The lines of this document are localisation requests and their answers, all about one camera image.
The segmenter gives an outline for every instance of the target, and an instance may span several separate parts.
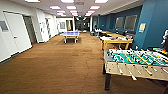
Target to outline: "ceiling light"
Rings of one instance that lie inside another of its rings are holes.
[[[70,12],[71,12],[71,13],[77,13],[77,11],[76,11],[76,10],[71,10]]]
[[[90,9],[99,9],[100,6],[91,6]]]
[[[108,0],[95,0],[95,3],[106,3]]]
[[[88,13],[94,13],[95,11],[92,11],[92,10],[90,10],[90,11],[88,11]]]
[[[86,15],[91,15],[92,13],[86,13]]]
[[[61,16],[65,17],[66,15],[61,15]]]
[[[75,6],[67,6],[67,9],[76,9]]]
[[[60,12],[60,13],[65,13],[65,11],[64,11],[64,10],[60,10],[60,11],[57,11],[57,12]]]
[[[26,2],[40,2],[40,0],[25,0]]]
[[[51,6],[51,9],[61,9],[59,6]]]
[[[63,3],[73,3],[74,0],[61,0]]]
[[[78,15],[77,13],[72,13],[72,15]]]
[[[85,15],[85,16],[90,16],[90,15]]]
[[[63,15],[63,13],[57,13],[57,15]]]

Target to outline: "foosball table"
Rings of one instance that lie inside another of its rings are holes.
[[[105,90],[109,90],[111,74],[168,81],[168,58],[157,52],[105,49],[104,60]]]

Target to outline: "ceiling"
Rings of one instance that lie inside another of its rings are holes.
[[[94,10],[95,13],[93,15],[105,15],[108,13],[116,13],[120,12],[126,9],[130,9],[133,7],[137,7],[142,5],[144,0],[108,0],[106,3],[102,4],[96,4],[94,3],[95,0],[74,0],[74,3],[63,3],[61,0],[40,0],[38,3],[28,3],[25,2],[25,0],[8,0],[12,1],[24,6],[38,8],[43,10],[46,13],[55,14],[57,15],[58,10],[52,10],[50,6],[59,6],[61,9],[64,10],[65,15],[68,17],[72,17],[72,14],[70,13],[70,10],[66,8],[66,6],[76,6],[76,10],[78,11],[78,15],[84,16],[87,11],[90,10],[91,6],[100,6],[99,9]]]

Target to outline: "floor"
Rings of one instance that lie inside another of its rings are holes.
[[[77,43],[55,36],[0,65],[0,94],[162,94],[162,81],[113,75],[110,91],[101,41],[81,33]]]

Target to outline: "table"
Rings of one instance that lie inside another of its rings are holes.
[[[168,81],[168,57],[157,52],[105,49],[104,61],[105,90],[110,89],[112,74]]]
[[[123,35],[116,34],[116,33],[108,33],[107,36],[111,36],[111,37],[125,37]]]
[[[101,32],[102,30],[100,29],[96,29],[95,32],[97,32],[97,36],[96,37],[99,37],[99,32]]]
[[[64,32],[62,34],[60,34],[60,36],[64,36],[64,42],[67,43],[67,39],[68,38],[74,38],[75,39],[75,43],[78,40],[78,36],[79,36],[79,31],[67,31]]]
[[[125,40],[125,39],[123,39],[123,40],[111,40],[111,38],[113,38],[113,37],[100,37],[100,40],[102,40],[102,49],[106,49],[108,43],[119,43],[120,45],[121,45],[121,43],[126,43],[125,50],[127,50],[128,46],[129,46],[129,43],[133,42],[133,39],[130,39],[130,40]]]

